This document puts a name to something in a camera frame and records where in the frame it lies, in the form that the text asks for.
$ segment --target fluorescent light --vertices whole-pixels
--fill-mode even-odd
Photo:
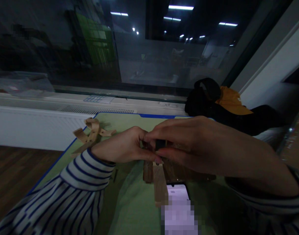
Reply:
[[[237,24],[226,23],[227,26],[237,26]]]
[[[193,10],[194,7],[185,7],[185,6],[169,5],[169,9],[177,9],[177,10]]]
[[[122,15],[122,16],[129,16],[127,13],[120,13],[120,12],[110,12],[111,15]]]
[[[225,23],[225,22],[220,22],[220,25],[227,25],[227,26],[237,26],[237,24],[232,24],[232,23]]]
[[[177,18],[171,18],[171,17],[166,17],[166,16],[164,16],[163,17],[165,20],[172,20],[172,21],[181,21],[181,19],[177,19]]]

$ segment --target fingernail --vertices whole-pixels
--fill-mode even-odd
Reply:
[[[156,157],[156,158],[155,158],[155,163],[163,164],[163,161],[161,160],[160,157]]]

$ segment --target wooden floor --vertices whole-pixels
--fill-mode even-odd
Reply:
[[[61,153],[0,146],[0,220],[31,190]]]

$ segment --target wrist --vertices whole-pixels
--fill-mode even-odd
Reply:
[[[109,164],[109,165],[115,164],[114,162],[111,162],[106,158],[105,152],[98,144],[91,147],[90,152],[96,159],[98,159],[106,164]]]

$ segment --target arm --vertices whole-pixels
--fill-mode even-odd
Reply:
[[[281,162],[268,144],[202,116],[162,122],[145,138],[153,147],[155,139],[186,149],[159,149],[159,156],[226,176],[259,234],[299,234],[299,172]]]
[[[0,234],[91,234],[114,166],[83,152],[20,201],[0,223]]]
[[[140,148],[145,134],[130,128],[83,152],[20,201],[1,221],[0,235],[92,234],[115,167],[106,162],[154,161],[154,153]]]
[[[299,171],[290,168],[294,181],[299,185]],[[257,234],[299,235],[299,192],[293,195],[288,187],[285,194],[270,193],[266,182],[226,178],[226,183],[246,205],[250,228]]]

